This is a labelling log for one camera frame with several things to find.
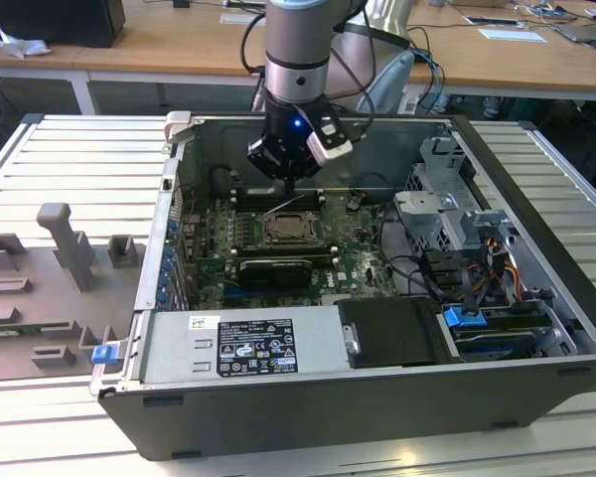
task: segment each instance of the white paper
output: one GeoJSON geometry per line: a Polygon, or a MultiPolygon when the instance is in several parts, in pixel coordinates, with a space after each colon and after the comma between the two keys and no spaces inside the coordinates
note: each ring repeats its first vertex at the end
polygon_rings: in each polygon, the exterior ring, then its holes
{"type": "Polygon", "coordinates": [[[221,315],[192,315],[188,320],[189,330],[217,330],[221,315]]]}
{"type": "Polygon", "coordinates": [[[517,30],[486,30],[483,28],[480,28],[479,31],[488,40],[547,43],[547,40],[544,37],[534,32],[518,32],[517,30]]]}
{"type": "MultiPolygon", "coordinates": [[[[255,15],[243,15],[240,13],[221,13],[221,23],[227,25],[249,25],[256,16],[255,15]]],[[[262,27],[265,25],[265,19],[261,19],[256,27],[262,27]]]]}
{"type": "Polygon", "coordinates": [[[51,50],[43,40],[20,40],[0,29],[0,49],[7,55],[23,59],[25,55],[45,55],[51,50]]]}

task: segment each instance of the sticker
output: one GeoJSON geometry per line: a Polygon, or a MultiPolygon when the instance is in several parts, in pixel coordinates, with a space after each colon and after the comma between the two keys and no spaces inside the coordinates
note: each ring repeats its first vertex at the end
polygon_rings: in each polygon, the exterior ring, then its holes
{"type": "Polygon", "coordinates": [[[291,320],[217,321],[222,378],[298,373],[291,320]]]}
{"type": "Polygon", "coordinates": [[[219,328],[221,315],[192,315],[188,321],[189,330],[216,330],[219,328]]]}

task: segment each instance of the person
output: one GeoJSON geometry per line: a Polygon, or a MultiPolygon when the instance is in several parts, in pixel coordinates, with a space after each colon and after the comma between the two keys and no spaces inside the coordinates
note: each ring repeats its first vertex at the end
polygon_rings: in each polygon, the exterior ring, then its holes
{"type": "MultiPolygon", "coordinates": [[[[451,95],[440,94],[430,114],[444,114],[448,110],[450,105],[451,95]]],[[[504,103],[504,99],[500,96],[486,96],[484,98],[484,116],[486,119],[498,119],[501,114],[501,107],[504,103]]]]}

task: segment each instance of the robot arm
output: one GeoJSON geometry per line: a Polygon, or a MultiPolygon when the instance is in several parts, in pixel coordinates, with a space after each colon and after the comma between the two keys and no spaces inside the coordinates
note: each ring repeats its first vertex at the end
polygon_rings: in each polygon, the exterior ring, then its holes
{"type": "Polygon", "coordinates": [[[366,3],[267,1],[265,130],[249,145],[248,158],[267,177],[284,181],[287,195],[297,179],[353,150],[325,88],[334,28],[366,3]]]}

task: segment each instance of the black plastic cover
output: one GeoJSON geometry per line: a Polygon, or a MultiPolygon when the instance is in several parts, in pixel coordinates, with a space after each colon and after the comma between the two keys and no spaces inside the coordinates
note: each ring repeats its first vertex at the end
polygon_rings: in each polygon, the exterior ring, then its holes
{"type": "Polygon", "coordinates": [[[393,296],[338,303],[343,326],[355,329],[360,352],[349,355],[352,368],[427,366],[452,363],[437,314],[426,297],[393,296]]]}

